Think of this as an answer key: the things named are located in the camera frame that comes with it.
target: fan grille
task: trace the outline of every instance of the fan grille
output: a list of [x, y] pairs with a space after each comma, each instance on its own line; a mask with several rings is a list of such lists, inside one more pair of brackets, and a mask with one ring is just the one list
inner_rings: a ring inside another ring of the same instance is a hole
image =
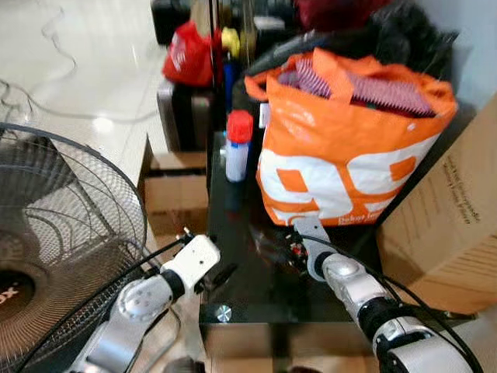
[[[56, 135], [0, 126], [0, 275], [15, 270], [35, 284], [29, 304], [0, 319], [1, 373], [14, 370], [53, 324], [142, 257], [144, 216], [129, 179], [98, 153]], [[30, 364], [94, 327], [125, 283], [79, 310]]]

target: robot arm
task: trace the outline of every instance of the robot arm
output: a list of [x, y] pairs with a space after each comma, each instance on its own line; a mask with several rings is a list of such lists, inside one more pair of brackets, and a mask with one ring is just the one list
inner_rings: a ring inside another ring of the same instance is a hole
[[154, 321], [221, 258], [217, 247], [197, 235], [161, 273], [130, 282], [119, 293], [109, 320], [92, 334], [69, 372], [124, 373], [133, 363], [141, 341]]
[[[302, 236], [329, 242], [317, 218], [294, 221]], [[466, 373], [470, 366], [454, 346], [436, 335], [402, 307], [356, 260], [327, 245], [303, 238], [308, 273], [326, 282], [343, 302], [354, 322], [372, 343], [381, 371]]]

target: screw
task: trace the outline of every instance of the screw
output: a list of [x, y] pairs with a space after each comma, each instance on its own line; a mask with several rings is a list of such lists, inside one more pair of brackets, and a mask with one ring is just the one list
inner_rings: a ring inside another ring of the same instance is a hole
[[216, 318], [220, 322], [228, 322], [231, 319], [231, 309], [227, 305], [222, 305], [216, 311]]

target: plastic bottle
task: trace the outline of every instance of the plastic bottle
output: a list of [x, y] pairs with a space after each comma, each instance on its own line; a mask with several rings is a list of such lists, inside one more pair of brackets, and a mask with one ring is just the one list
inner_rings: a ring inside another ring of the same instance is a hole
[[233, 110], [228, 115], [226, 177], [233, 183], [245, 179], [253, 127], [254, 118], [245, 110]]

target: brown cardboard box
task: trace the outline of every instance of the brown cardboard box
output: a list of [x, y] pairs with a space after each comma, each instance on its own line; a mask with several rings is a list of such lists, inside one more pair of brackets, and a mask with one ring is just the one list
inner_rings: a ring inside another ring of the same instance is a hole
[[497, 95], [381, 225], [385, 274], [429, 305], [497, 302]]
[[[155, 157], [151, 171], [167, 173], [205, 167], [203, 153], [168, 153]], [[207, 181], [205, 176], [156, 176], [144, 183], [148, 221], [156, 237], [173, 238], [183, 227], [199, 234], [207, 230]]]

